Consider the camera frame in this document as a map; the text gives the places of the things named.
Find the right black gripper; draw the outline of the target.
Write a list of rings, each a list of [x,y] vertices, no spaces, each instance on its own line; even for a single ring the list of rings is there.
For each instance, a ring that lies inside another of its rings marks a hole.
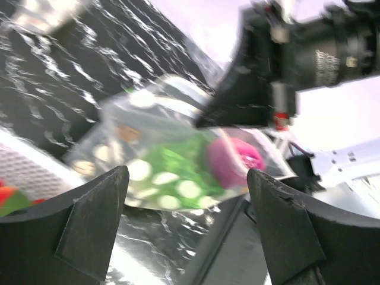
[[[329,5],[304,23],[275,1],[253,5],[260,104],[257,128],[283,129],[296,114],[296,93],[379,75],[379,2]]]

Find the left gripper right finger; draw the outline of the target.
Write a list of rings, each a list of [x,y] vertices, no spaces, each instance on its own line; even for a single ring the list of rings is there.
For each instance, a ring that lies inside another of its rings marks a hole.
[[[339,209],[251,169],[247,175],[273,284],[379,284],[379,220]]]

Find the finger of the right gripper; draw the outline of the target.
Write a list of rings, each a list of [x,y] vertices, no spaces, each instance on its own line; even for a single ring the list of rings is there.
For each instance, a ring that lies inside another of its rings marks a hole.
[[[273,59],[267,11],[267,5],[242,10],[232,61],[218,82],[213,99],[194,121],[196,128],[267,125]]]

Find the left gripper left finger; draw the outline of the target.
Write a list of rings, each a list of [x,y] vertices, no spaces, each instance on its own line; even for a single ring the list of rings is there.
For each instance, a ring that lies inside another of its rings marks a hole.
[[[100,284],[106,278],[129,172],[118,166],[1,218],[1,284]]]

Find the purple onion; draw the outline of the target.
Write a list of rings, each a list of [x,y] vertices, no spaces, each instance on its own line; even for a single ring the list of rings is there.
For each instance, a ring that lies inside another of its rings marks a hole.
[[[206,148],[210,173],[224,189],[247,185],[249,169],[265,170],[266,165],[257,148],[234,137],[220,137]]]

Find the white perforated plastic basket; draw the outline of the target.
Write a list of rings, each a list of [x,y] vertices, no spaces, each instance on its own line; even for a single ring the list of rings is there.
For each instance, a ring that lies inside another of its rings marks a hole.
[[[49,199],[85,183],[39,148],[1,129],[1,180],[32,200]]]

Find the zip bag with white slices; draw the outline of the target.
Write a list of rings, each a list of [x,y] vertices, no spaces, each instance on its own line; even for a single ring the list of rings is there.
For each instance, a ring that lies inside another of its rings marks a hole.
[[[211,208],[244,195],[251,168],[276,179],[294,176],[260,130],[194,128],[210,99],[177,75],[117,94],[102,104],[100,122],[64,160],[87,179],[126,165],[126,205],[163,211]]]

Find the green lettuce head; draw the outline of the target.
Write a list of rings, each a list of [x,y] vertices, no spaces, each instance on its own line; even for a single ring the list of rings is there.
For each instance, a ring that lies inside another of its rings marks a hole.
[[[128,162],[126,205],[164,211],[210,208],[228,193],[209,172],[203,134],[150,147]]]

